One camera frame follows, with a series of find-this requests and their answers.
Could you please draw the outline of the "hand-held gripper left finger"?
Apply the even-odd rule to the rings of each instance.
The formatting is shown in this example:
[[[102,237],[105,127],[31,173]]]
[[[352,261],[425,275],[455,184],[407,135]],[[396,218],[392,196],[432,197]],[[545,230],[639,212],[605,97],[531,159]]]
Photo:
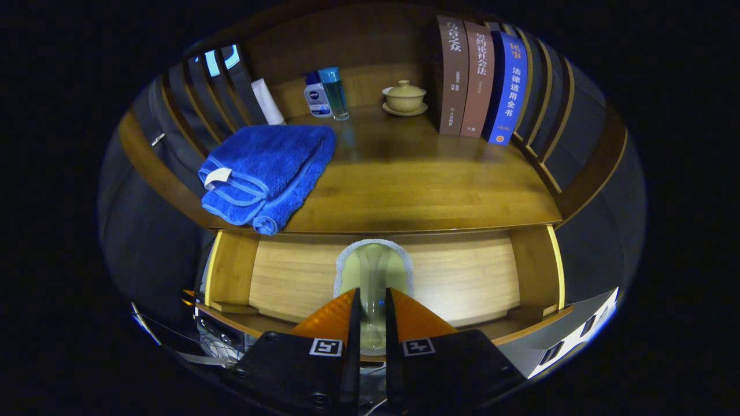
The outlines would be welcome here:
[[[264,332],[229,370],[229,386],[280,415],[355,415],[361,294],[326,303],[289,333]]]

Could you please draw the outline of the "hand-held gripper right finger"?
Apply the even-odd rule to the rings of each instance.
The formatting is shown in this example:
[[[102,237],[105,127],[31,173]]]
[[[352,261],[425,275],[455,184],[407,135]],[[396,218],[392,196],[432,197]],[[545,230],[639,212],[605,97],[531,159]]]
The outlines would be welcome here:
[[[387,406],[399,415],[481,415],[525,385],[476,329],[457,330],[409,295],[386,290]]]

